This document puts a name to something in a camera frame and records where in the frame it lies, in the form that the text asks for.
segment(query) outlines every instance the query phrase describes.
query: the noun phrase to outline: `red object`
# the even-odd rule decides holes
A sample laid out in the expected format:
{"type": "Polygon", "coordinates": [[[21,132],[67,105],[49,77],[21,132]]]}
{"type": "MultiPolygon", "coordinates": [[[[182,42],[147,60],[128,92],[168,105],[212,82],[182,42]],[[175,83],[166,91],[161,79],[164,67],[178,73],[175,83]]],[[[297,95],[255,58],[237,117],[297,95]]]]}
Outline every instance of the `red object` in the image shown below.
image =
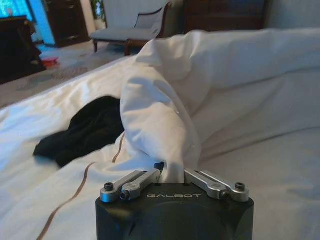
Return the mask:
{"type": "Polygon", "coordinates": [[[46,67],[52,67],[54,65],[58,65],[58,57],[57,56],[53,56],[53,57],[44,57],[41,59],[43,62],[43,65],[45,65],[46,67]]]}

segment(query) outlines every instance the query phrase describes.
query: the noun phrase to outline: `floor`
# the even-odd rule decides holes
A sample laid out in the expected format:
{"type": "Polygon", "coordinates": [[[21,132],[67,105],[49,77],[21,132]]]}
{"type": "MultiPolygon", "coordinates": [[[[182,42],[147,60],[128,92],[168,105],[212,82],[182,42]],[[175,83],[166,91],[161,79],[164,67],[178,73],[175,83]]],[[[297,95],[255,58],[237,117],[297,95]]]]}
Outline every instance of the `floor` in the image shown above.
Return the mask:
{"type": "Polygon", "coordinates": [[[91,41],[64,48],[37,46],[41,58],[58,57],[59,64],[18,80],[0,85],[0,109],[20,102],[74,77],[124,57],[124,47],[99,42],[94,53],[91,41]]]}

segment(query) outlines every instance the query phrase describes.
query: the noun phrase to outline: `brown stripe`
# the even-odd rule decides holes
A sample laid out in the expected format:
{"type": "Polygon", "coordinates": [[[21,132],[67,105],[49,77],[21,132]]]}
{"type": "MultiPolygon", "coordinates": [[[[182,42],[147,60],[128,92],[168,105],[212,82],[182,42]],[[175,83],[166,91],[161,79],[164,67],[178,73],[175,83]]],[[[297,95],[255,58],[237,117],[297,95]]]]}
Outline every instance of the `brown stripe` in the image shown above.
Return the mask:
{"type": "MultiPolygon", "coordinates": [[[[121,152],[121,149],[122,149],[122,145],[123,145],[123,141],[124,141],[124,138],[125,138],[125,134],[122,135],[121,137],[121,140],[120,140],[120,146],[119,146],[119,150],[117,152],[117,154],[113,157],[112,159],[112,163],[115,163],[120,152],[121,152]]],[[[92,162],[90,163],[85,171],[84,171],[84,176],[83,176],[83,180],[82,180],[82,183],[80,184],[78,190],[76,191],[76,193],[73,195],[72,198],[70,198],[68,201],[65,201],[64,203],[62,203],[60,206],[58,206],[52,213],[51,215],[49,216],[48,220],[46,221],[46,224],[42,230],[42,232],[40,233],[40,235],[37,237],[37,240],[42,240],[44,238],[44,236],[46,235],[46,233],[48,232],[49,228],[50,228],[50,225],[52,223],[52,221],[54,220],[54,217],[55,215],[57,214],[57,212],[66,204],[70,203],[72,200],[74,200],[76,197],[78,197],[78,195],[81,193],[82,189],[84,188],[85,184],[86,184],[86,181],[87,181],[87,177],[88,177],[88,170],[89,168],[91,167],[92,164],[95,164],[95,162],[92,162]]]]}
{"type": "Polygon", "coordinates": [[[122,143],[123,143],[123,141],[124,141],[124,138],[125,138],[125,133],[124,133],[124,134],[122,135],[122,137],[121,137],[119,150],[118,150],[117,154],[116,154],[116,155],[113,157],[113,159],[112,159],[112,163],[113,163],[113,164],[116,162],[116,160],[117,160],[117,158],[118,158],[118,156],[119,156],[119,154],[120,154],[120,152],[121,152],[122,143]]]}
{"type": "Polygon", "coordinates": [[[52,221],[54,220],[54,217],[56,215],[56,213],[59,211],[59,209],[61,209],[64,205],[70,203],[72,200],[74,200],[76,197],[78,197],[78,195],[81,193],[82,189],[84,188],[86,181],[87,181],[87,177],[88,177],[88,170],[91,167],[92,164],[95,164],[95,162],[90,163],[85,171],[84,171],[84,176],[83,176],[83,180],[81,185],[79,186],[78,190],[76,191],[76,193],[73,195],[72,198],[70,198],[68,201],[65,201],[64,203],[62,203],[60,206],[58,206],[49,216],[48,220],[46,221],[46,224],[42,230],[42,232],[40,233],[40,235],[37,237],[37,240],[42,240],[44,238],[44,236],[46,235],[47,231],[50,228],[50,225],[52,223],[52,221]]]}

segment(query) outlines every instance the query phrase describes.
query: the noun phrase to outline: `white bedsheet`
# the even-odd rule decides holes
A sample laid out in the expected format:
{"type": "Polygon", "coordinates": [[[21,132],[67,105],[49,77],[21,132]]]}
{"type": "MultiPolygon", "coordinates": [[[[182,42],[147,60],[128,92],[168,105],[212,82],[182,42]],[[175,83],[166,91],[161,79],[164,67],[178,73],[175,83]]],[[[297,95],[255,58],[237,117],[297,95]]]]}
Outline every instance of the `white bedsheet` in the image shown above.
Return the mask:
{"type": "Polygon", "coordinates": [[[149,42],[137,57],[0,111],[1,239],[95,239],[103,183],[165,161],[162,182],[208,169],[246,183],[255,240],[320,239],[320,29],[192,32],[149,42]],[[34,160],[39,140],[85,104],[121,96],[125,128],[61,170],[34,160]]]}

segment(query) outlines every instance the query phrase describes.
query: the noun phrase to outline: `black garment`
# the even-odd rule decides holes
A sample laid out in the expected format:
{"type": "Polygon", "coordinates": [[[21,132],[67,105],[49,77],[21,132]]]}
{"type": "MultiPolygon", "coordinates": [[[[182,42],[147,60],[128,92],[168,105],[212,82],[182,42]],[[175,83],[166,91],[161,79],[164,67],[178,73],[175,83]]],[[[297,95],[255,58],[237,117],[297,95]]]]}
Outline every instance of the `black garment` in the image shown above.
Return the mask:
{"type": "Polygon", "coordinates": [[[120,100],[103,96],[82,108],[68,130],[42,139],[33,155],[55,160],[63,167],[106,145],[114,144],[124,132],[120,117],[120,100]]]}

